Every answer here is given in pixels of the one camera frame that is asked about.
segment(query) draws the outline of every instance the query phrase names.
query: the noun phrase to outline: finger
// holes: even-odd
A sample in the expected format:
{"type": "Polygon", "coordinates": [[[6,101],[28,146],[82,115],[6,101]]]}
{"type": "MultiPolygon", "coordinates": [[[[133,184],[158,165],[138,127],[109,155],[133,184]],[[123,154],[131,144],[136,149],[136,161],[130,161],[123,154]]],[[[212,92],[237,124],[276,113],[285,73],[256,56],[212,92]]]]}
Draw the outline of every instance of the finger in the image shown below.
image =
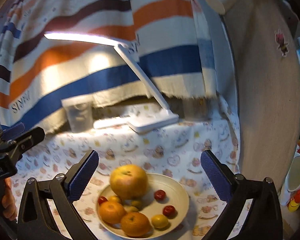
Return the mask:
{"type": "Polygon", "coordinates": [[[11,178],[6,178],[6,179],[4,179],[4,182],[6,183],[6,187],[8,187],[8,188],[12,188],[12,181],[11,181],[11,178]]]}
{"type": "Polygon", "coordinates": [[[10,221],[15,220],[17,218],[17,215],[18,215],[18,213],[17,213],[17,208],[16,208],[13,215],[9,218],[9,220],[10,221]]]}
{"type": "Polygon", "coordinates": [[[14,212],[16,211],[16,205],[15,204],[11,204],[10,206],[8,206],[4,211],[3,211],[3,215],[6,218],[10,218],[12,217],[12,215],[14,214],[14,212]]]}
{"type": "Polygon", "coordinates": [[[10,206],[11,204],[14,204],[14,203],[15,203],[15,199],[14,199],[11,189],[6,188],[5,195],[2,198],[2,206],[4,208],[7,208],[8,206],[10,206]]]}

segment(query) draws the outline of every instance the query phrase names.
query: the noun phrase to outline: clear plastic container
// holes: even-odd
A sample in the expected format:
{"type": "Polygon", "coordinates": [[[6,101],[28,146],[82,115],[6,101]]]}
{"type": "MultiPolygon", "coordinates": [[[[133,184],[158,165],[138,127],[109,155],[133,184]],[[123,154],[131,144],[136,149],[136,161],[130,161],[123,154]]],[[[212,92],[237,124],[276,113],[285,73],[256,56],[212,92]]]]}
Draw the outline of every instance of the clear plastic container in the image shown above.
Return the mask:
{"type": "Polygon", "coordinates": [[[68,121],[73,133],[84,132],[92,129],[92,101],[91,95],[83,95],[61,100],[66,110],[68,121]]]}

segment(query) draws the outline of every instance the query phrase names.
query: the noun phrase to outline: orange stripe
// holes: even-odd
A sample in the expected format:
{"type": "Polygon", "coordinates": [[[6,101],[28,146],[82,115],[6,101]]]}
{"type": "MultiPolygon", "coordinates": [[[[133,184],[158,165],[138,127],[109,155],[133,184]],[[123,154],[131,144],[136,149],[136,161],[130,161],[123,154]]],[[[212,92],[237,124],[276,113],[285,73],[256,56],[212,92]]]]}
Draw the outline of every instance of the orange stripe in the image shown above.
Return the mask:
{"type": "Polygon", "coordinates": [[[10,103],[10,97],[0,92],[0,106],[4,108],[9,108],[9,103],[10,103]]]}
{"type": "Polygon", "coordinates": [[[173,16],[193,17],[190,1],[162,0],[147,4],[133,14],[135,29],[139,29],[156,20],[173,16]]]}
{"type": "MultiPolygon", "coordinates": [[[[193,17],[191,3],[185,0],[162,0],[148,4],[133,14],[132,26],[104,26],[90,33],[106,35],[123,40],[133,41],[135,31],[156,20],[173,16],[193,17]]],[[[43,52],[34,66],[23,76],[16,79],[10,86],[10,103],[15,101],[31,84],[32,80],[45,68],[72,60],[95,46],[91,43],[74,42],[69,45],[57,46],[43,52]]]]}
{"type": "Polygon", "coordinates": [[[27,4],[23,5],[22,7],[18,7],[15,10],[10,11],[7,16],[12,17],[14,14],[17,16],[17,20],[20,20],[22,17],[22,11],[26,12],[28,9],[30,9],[37,0],[30,0],[27,4]]]}

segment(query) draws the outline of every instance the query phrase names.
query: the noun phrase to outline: bowl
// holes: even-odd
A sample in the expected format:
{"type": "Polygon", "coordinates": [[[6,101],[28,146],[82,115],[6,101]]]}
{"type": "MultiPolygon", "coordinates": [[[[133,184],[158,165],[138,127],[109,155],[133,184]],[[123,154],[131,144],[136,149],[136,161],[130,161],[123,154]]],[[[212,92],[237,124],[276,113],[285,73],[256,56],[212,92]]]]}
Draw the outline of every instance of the bowl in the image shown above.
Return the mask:
{"type": "MultiPolygon", "coordinates": [[[[165,206],[172,205],[176,208],[177,215],[169,219],[170,226],[164,229],[153,228],[148,234],[133,238],[127,236],[123,230],[120,228],[120,225],[115,224],[111,225],[104,222],[99,216],[99,205],[97,204],[97,214],[100,220],[100,223],[111,233],[126,238],[126,239],[152,239],[155,237],[163,236],[173,229],[175,229],[186,217],[189,209],[189,196],[186,190],[182,185],[175,181],[174,179],[167,177],[161,174],[147,173],[149,181],[149,189],[145,196],[141,198],[143,203],[143,208],[140,210],[140,213],[144,214],[151,223],[151,218],[154,215],[162,214],[162,210],[165,206]],[[166,192],[166,198],[163,201],[156,201],[154,199],[154,192],[162,189],[166,192]]],[[[115,195],[112,191],[110,185],[107,185],[99,194],[98,198],[104,196],[109,198],[110,196],[115,195]]]]}

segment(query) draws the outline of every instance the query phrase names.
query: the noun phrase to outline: lamp arm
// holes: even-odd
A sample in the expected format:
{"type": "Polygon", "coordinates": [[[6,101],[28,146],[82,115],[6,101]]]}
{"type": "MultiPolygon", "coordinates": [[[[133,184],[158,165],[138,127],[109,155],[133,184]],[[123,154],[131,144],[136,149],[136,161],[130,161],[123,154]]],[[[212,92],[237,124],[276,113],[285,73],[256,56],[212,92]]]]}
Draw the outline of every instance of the lamp arm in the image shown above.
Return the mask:
{"type": "Polygon", "coordinates": [[[159,90],[155,87],[153,82],[148,78],[148,76],[144,73],[141,67],[130,55],[129,51],[123,47],[121,44],[114,46],[115,51],[122,57],[122,59],[128,64],[128,66],[132,69],[132,71],[138,76],[138,78],[142,81],[142,83],[149,89],[152,96],[158,101],[160,106],[164,109],[169,110],[170,107],[167,101],[163,98],[159,90]]]}

